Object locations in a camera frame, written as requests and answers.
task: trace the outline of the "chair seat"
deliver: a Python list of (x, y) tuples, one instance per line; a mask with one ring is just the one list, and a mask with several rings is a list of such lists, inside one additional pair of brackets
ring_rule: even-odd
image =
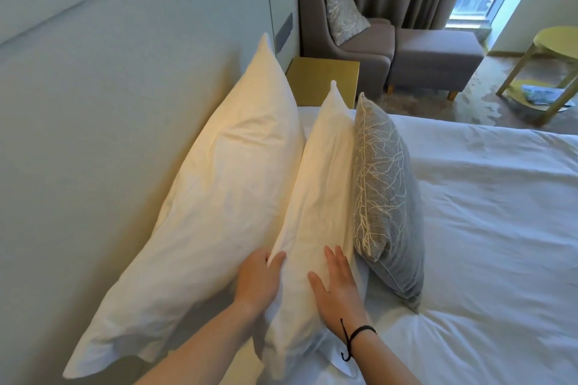
[(398, 29), (394, 66), (473, 71), (484, 58), (476, 36), (465, 31)]
[(371, 26), (351, 37), (339, 49), (351, 53), (383, 55), (390, 60), (395, 52), (395, 28), (387, 21), (369, 20)]

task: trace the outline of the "bracelet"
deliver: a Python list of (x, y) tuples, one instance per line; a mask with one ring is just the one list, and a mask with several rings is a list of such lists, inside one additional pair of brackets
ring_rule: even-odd
[(347, 331), (345, 330), (345, 326), (343, 325), (343, 318), (341, 318), (340, 320), (341, 320), (341, 327), (343, 327), (343, 333), (345, 333), (345, 341), (347, 343), (347, 359), (345, 359), (345, 355), (343, 353), (341, 353), (341, 359), (343, 359), (345, 362), (349, 362), (349, 359), (351, 359), (351, 341), (353, 341), (353, 338), (355, 338), (360, 332), (364, 330), (371, 330), (376, 335), (377, 332), (370, 325), (362, 325), (361, 327), (358, 327), (353, 331), (351, 337), (348, 337)]

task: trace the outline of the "floor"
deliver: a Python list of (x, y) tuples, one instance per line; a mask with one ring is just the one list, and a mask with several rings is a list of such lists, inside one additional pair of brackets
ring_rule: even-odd
[[(390, 114), (578, 135), (578, 106), (558, 113), (550, 123), (538, 128), (532, 122), (540, 115), (539, 111), (520, 105), (506, 95), (503, 99), (495, 95), (517, 60), (486, 57), (454, 102), (447, 100), (446, 91), (396, 88), (394, 93), (384, 94), (378, 104)], [(538, 58), (530, 61), (519, 76), (557, 83), (568, 71), (565, 62)]]

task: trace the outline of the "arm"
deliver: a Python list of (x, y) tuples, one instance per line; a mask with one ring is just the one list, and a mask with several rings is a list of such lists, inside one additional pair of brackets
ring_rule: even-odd
[[(331, 248), (325, 247), (325, 256), (329, 265), (329, 290), (314, 272), (309, 273), (309, 282), (323, 322), (345, 343), (340, 319), (351, 335), (357, 328), (369, 324), (369, 316), (341, 248), (336, 247), (333, 254)], [(353, 339), (351, 354), (368, 385), (420, 385), (408, 367), (371, 330), (364, 330)]]
[(285, 252), (267, 267), (267, 252), (250, 254), (239, 268), (233, 304), (205, 324), (185, 344), (144, 375), (136, 385), (217, 385), (256, 319), (279, 290)]

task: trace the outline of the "white bed sheet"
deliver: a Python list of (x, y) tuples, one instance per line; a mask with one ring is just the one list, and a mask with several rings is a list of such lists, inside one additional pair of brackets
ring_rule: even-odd
[[(317, 110), (300, 109), (307, 133)], [(424, 384), (577, 383), (578, 137), (392, 118), (421, 186), (425, 285), (414, 315), (370, 279), (380, 336)], [(249, 341), (222, 383), (262, 371)], [(286, 383), (358, 382), (314, 354)]]

